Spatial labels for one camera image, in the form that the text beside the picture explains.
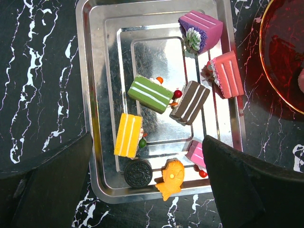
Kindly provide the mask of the red three-tier dessert stand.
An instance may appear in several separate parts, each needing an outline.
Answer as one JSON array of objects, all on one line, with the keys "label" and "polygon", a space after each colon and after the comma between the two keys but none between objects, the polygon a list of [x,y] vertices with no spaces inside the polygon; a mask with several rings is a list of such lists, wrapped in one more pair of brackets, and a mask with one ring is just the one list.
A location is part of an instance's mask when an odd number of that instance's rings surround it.
[{"label": "red three-tier dessert stand", "polygon": [[304,2],[272,0],[260,25],[259,54],[266,77],[283,101],[303,114],[298,77],[304,68]]}]

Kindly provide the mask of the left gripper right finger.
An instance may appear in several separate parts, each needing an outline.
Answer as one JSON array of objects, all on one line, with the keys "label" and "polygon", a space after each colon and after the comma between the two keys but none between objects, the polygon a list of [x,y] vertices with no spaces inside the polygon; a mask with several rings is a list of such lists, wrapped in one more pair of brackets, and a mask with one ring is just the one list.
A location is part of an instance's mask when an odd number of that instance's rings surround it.
[{"label": "left gripper right finger", "polygon": [[209,135],[202,145],[223,227],[304,226],[303,173],[240,152]]}]

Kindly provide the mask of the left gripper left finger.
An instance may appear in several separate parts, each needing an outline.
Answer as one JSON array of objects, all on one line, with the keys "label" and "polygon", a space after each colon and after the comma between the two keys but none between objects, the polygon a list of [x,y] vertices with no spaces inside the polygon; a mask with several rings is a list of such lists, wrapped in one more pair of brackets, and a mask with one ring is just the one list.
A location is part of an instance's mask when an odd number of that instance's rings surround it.
[{"label": "left gripper left finger", "polygon": [[0,165],[2,228],[69,228],[93,139],[89,132],[15,165]]}]

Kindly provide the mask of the red pink cake slice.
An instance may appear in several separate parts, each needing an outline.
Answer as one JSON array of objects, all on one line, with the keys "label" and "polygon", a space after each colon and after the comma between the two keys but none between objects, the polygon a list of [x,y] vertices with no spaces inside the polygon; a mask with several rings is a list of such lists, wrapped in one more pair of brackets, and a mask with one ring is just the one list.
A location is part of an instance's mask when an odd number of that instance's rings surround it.
[{"label": "red pink cake slice", "polygon": [[214,82],[226,99],[244,95],[235,52],[232,50],[211,59],[202,69],[206,80]]}]

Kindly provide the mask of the pink cupcake with topping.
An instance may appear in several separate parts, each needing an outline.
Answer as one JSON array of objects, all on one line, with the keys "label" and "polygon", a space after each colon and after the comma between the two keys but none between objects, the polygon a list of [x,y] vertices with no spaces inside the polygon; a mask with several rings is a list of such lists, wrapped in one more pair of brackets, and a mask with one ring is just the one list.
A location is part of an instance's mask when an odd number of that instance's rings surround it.
[{"label": "pink cupcake with topping", "polygon": [[302,69],[299,74],[298,86],[299,86],[300,90],[304,93],[304,69]]}]

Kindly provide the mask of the pink cake slice front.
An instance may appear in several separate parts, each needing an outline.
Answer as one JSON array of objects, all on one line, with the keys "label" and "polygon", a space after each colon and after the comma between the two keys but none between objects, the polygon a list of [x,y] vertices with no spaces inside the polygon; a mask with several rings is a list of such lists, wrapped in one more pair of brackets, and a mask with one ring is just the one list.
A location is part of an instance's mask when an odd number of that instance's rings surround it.
[{"label": "pink cake slice front", "polygon": [[194,163],[194,170],[199,173],[200,177],[206,178],[208,176],[204,162],[202,143],[193,140],[188,148],[186,157]]}]

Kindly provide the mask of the stainless steel tray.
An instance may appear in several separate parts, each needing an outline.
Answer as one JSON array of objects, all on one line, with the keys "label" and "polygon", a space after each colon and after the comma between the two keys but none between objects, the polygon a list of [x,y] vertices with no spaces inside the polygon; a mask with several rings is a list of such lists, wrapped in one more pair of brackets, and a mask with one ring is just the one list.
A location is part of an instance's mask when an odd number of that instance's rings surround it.
[{"label": "stainless steel tray", "polygon": [[204,137],[245,136],[230,2],[81,0],[76,24],[96,196],[211,192]]}]

